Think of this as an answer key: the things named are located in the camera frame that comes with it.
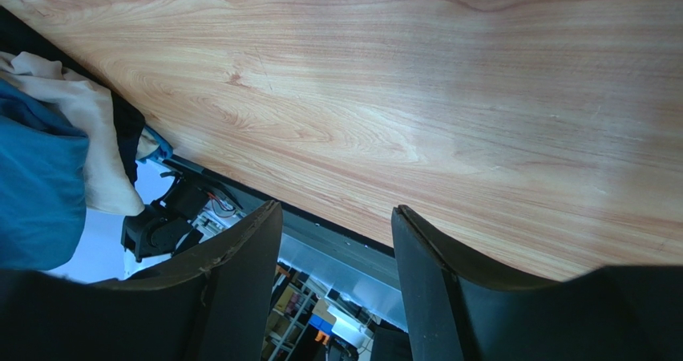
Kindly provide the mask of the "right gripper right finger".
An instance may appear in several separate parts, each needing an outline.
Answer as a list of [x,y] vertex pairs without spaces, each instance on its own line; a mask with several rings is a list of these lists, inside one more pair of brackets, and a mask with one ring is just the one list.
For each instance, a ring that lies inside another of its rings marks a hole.
[[517,270],[391,215],[416,360],[679,360],[682,268],[604,266],[565,282]]

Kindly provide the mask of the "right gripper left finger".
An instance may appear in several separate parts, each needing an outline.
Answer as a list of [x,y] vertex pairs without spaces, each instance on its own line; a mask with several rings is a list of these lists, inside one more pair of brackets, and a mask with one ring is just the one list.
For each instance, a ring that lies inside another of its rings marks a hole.
[[258,360],[283,213],[232,228],[120,281],[1,272],[4,360]]

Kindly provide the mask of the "blue t-shirt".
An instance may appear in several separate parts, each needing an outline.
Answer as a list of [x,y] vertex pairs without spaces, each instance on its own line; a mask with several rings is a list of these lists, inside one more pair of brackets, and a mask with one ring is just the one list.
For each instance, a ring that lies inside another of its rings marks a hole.
[[1,82],[1,267],[52,270],[71,260],[86,221],[87,135]]

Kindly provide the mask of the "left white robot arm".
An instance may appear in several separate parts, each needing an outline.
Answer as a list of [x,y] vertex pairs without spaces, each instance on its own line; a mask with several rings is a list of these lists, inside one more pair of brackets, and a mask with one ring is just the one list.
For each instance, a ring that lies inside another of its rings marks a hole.
[[204,236],[193,222],[208,203],[209,184],[198,176],[176,174],[169,190],[123,219],[121,244],[135,261],[165,254],[175,256],[200,243]]

